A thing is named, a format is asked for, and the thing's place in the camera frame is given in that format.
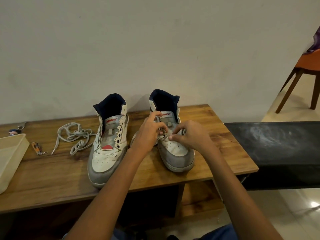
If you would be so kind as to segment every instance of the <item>sneaker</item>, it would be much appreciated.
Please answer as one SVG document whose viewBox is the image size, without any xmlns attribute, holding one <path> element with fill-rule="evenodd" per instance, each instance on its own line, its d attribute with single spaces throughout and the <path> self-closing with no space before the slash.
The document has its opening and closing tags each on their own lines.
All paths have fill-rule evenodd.
<svg viewBox="0 0 320 240">
<path fill-rule="evenodd" d="M 102 188 L 127 152 L 128 114 L 126 101 L 110 94 L 93 106 L 99 116 L 99 128 L 88 161 L 92 184 Z"/>
<path fill-rule="evenodd" d="M 173 96 L 170 93 L 156 89 L 149 99 L 150 111 L 161 111 L 163 116 L 157 117 L 158 122 L 164 122 L 168 126 L 168 133 L 159 135 L 158 148 L 161 159 L 165 166 L 172 172 L 189 171 L 193 167 L 195 152 L 186 148 L 176 141 L 170 141 L 172 134 L 178 124 L 181 123 L 177 106 L 179 96 Z"/>
</svg>

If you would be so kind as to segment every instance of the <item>wooden tabletop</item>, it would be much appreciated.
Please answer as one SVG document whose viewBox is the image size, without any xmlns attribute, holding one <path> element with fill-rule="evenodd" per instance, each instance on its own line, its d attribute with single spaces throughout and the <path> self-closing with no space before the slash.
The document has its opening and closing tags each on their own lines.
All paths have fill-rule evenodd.
<svg viewBox="0 0 320 240">
<path fill-rule="evenodd" d="M 149 111 L 129 113 L 128 145 Z M 235 174 L 258 171 L 257 165 L 229 132 L 209 105 L 181 107 L 182 121 L 194 120 L 209 132 Z M 61 141 L 51 155 L 61 126 L 77 122 L 82 128 L 97 131 L 97 116 L 29 122 L 23 133 L 31 142 L 38 142 L 48 154 L 38 156 L 30 146 L 7 190 L 0 194 L 0 213 L 50 206 L 93 198 L 98 190 L 88 178 L 87 160 L 90 149 L 70 155 L 76 143 Z M 15 125 L 1 125 L 0 137 L 5 137 Z M 143 160 L 131 184 L 130 191 L 174 185 L 182 182 L 202 181 L 212 178 L 210 169 L 200 153 L 195 152 L 194 167 L 189 172 L 173 173 L 163 165 L 157 147 Z"/>
</svg>

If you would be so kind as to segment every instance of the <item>red patch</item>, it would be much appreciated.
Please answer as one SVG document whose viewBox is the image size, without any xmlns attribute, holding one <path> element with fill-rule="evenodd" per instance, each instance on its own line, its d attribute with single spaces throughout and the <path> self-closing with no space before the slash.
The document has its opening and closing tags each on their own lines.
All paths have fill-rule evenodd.
<svg viewBox="0 0 320 240">
<path fill-rule="evenodd" d="M 115 121 L 116 119 L 107 120 L 106 122 L 109 123 L 111 121 Z"/>
<path fill-rule="evenodd" d="M 112 149 L 113 149 L 113 147 L 110 145 L 105 145 L 102 147 L 102 150 L 112 150 Z"/>
</svg>

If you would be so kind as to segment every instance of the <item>forearm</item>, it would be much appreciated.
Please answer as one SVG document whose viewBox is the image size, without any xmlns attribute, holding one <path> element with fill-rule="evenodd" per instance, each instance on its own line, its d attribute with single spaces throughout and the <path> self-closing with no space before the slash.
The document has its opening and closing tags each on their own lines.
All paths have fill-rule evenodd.
<svg viewBox="0 0 320 240">
<path fill-rule="evenodd" d="M 282 239 L 212 142 L 201 153 L 213 174 L 239 239 Z"/>
<path fill-rule="evenodd" d="M 84 211 L 66 240 L 110 239 L 135 173 L 143 159 L 130 149 L 122 162 Z"/>
</svg>

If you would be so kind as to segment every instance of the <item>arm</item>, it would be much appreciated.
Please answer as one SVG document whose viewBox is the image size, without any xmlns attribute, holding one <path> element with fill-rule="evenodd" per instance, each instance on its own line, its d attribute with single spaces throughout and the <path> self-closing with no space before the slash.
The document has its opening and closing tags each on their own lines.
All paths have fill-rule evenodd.
<svg viewBox="0 0 320 240">
<path fill-rule="evenodd" d="M 66 240 L 111 238 L 122 204 L 140 163 L 153 148 L 158 134 L 163 133 L 159 128 L 168 131 L 163 122 L 154 123 L 155 116 L 162 116 L 162 113 L 152 112 L 145 119 L 132 147 L 128 149 L 113 175 L 67 234 Z"/>
<path fill-rule="evenodd" d="M 176 135 L 184 128 L 184 136 Z M 198 122 L 179 124 L 169 139 L 199 151 L 205 158 L 239 239 L 282 239 L 236 178 L 208 132 Z"/>
</svg>

